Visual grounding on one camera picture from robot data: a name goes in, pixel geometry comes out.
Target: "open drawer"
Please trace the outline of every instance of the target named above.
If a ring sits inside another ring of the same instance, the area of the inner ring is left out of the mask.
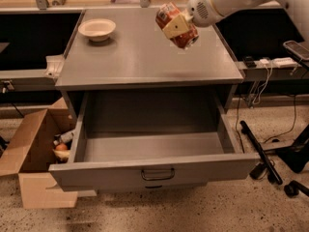
[[[244,179],[244,154],[208,87],[85,92],[67,163],[49,171],[63,190],[123,191]]]

